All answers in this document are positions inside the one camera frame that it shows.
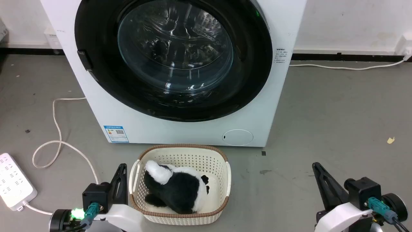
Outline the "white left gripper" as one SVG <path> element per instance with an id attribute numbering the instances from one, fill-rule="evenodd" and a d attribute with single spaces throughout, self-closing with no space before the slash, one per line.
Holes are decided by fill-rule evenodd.
<path id="1" fill-rule="evenodd" d="M 143 214 L 128 206 L 127 165 L 121 163 L 111 181 L 112 207 L 106 214 L 98 214 L 93 232 L 142 232 Z"/>

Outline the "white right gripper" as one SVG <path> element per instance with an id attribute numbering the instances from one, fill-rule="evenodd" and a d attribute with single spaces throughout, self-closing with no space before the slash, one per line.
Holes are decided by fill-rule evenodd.
<path id="1" fill-rule="evenodd" d="M 363 216 L 372 214 L 371 209 L 359 210 L 348 203 L 349 194 L 319 163 L 312 164 L 318 189 L 328 212 L 315 226 L 315 232 L 343 232 Z"/>

